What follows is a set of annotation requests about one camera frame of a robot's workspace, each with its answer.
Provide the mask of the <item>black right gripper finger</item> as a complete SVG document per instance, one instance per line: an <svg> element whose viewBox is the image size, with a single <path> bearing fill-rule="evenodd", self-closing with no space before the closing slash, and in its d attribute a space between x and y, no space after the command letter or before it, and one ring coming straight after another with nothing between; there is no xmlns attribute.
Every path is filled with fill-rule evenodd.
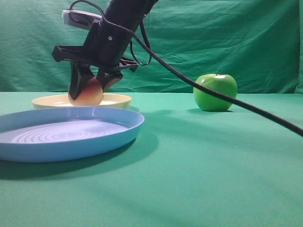
<svg viewBox="0 0 303 227"><path fill-rule="evenodd" d="M105 72L102 69L98 70L96 79L100 83L103 93L106 92L115 83L121 81L123 74L121 71Z"/></svg>

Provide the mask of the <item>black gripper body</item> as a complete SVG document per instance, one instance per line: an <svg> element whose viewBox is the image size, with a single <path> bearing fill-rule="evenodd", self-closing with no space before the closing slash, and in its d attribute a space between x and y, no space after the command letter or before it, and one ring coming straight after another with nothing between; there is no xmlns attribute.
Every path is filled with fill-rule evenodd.
<svg viewBox="0 0 303 227"><path fill-rule="evenodd" d="M56 62L70 61L95 66L104 72L136 71L138 64L123 56L130 35L104 20L94 20L81 46L56 45L52 56Z"/></svg>

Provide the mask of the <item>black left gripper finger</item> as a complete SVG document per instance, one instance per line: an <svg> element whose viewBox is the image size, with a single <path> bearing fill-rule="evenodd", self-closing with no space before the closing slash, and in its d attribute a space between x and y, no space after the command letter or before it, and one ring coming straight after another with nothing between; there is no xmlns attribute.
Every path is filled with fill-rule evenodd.
<svg viewBox="0 0 303 227"><path fill-rule="evenodd" d="M70 96L75 100L84 90L86 84L94 77L90 65L71 62Z"/></svg>

